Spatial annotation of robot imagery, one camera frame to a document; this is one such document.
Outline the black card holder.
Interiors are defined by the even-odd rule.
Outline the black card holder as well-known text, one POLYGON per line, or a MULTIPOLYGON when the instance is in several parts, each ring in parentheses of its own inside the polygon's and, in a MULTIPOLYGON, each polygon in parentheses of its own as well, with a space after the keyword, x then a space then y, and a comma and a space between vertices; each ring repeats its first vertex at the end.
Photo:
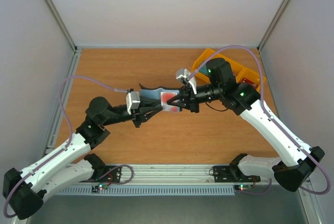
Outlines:
POLYGON ((156 87, 148 88, 142 84, 139 84, 140 97, 144 97, 153 100, 162 107, 162 111, 177 113, 182 111, 180 107, 169 105, 167 101, 177 96, 180 93, 180 88, 167 88, 167 87, 156 87))

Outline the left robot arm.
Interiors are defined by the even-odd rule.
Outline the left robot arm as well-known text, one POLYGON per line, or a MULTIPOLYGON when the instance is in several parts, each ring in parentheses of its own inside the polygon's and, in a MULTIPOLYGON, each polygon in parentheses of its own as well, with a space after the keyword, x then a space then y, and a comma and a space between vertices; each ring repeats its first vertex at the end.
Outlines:
POLYGON ((92 153, 109 136, 106 126, 132 121, 139 127, 162 109, 160 99, 138 92, 128 93, 126 104, 116 107, 104 97, 92 99, 85 120, 66 141, 35 163, 5 173, 4 216, 27 219, 62 189, 78 182, 99 182, 109 176, 112 170, 92 153))

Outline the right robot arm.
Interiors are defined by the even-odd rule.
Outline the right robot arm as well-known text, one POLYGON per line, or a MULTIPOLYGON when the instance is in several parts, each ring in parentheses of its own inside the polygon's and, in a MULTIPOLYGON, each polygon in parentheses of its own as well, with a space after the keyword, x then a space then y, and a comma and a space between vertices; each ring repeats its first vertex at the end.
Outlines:
POLYGON ((253 157, 242 153, 229 164, 236 181, 246 176, 275 179, 284 189, 295 192, 316 169, 325 153, 310 147, 293 134, 269 109, 260 93, 250 84, 237 83, 229 62, 214 58, 206 63, 209 83, 197 86, 191 73, 181 68, 176 79, 183 83, 168 104, 197 113, 201 103, 220 100, 222 104, 254 127, 279 155, 253 157))

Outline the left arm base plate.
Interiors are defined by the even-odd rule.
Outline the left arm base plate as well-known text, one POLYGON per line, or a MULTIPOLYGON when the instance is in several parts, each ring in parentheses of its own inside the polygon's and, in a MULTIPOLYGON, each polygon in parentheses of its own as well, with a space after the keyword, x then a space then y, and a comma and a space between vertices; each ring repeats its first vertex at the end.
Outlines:
POLYGON ((82 182, 99 182, 99 183, 109 183, 109 182, 120 182, 122 174, 122 168, 117 166, 105 166, 95 171, 91 178, 83 180, 82 182))

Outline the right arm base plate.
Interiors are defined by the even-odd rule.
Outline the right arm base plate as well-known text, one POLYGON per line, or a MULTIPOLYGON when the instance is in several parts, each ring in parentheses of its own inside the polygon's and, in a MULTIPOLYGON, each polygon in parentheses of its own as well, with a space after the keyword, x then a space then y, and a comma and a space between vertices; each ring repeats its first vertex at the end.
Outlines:
POLYGON ((213 166, 209 170, 209 174, 214 177, 215 183, 257 183, 261 181, 259 176, 235 175, 230 166, 213 166))

